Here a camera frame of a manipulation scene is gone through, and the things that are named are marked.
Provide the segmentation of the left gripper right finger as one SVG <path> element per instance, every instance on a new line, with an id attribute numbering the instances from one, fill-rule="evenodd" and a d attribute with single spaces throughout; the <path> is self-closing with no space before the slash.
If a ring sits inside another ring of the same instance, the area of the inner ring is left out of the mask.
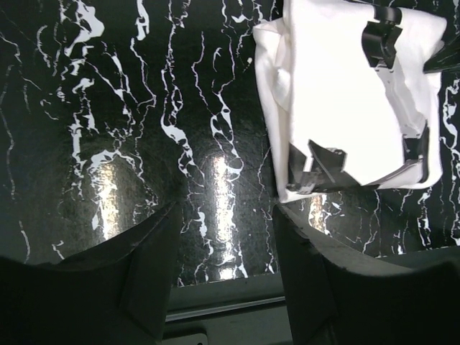
<path id="1" fill-rule="evenodd" d="M 295 344 L 457 344 L 459 249 L 375 259 L 272 212 Z"/>

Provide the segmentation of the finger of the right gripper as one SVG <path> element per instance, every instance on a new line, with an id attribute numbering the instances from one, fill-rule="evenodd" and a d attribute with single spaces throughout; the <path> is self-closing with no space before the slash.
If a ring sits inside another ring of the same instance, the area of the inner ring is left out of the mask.
<path id="1" fill-rule="evenodd" d="M 437 53 L 428 59 L 424 66 L 424 73 L 459 72 L 460 65 L 460 36 L 457 35 L 447 42 Z"/>

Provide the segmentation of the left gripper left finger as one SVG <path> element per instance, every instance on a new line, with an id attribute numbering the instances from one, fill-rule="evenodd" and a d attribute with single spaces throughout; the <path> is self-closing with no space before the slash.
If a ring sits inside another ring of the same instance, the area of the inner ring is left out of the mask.
<path id="1" fill-rule="evenodd" d="M 3 344 L 159 344 L 182 208 L 171 203 L 57 264 L 1 259 Z"/>

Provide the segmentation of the white t-shirt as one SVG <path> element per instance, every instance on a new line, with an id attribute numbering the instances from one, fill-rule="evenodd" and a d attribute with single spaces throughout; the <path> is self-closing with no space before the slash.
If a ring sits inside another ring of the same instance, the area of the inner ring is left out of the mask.
<path id="1" fill-rule="evenodd" d="M 286 1 L 253 29 L 277 194 L 424 189 L 443 173 L 441 74 L 425 63 L 447 21 L 353 1 Z"/>

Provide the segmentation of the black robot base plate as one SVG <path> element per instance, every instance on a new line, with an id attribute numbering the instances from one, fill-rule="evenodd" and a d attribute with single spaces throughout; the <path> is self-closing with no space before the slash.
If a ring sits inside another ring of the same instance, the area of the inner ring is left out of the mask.
<path id="1" fill-rule="evenodd" d="M 174 287 L 163 344 L 291 344 L 281 275 Z"/>

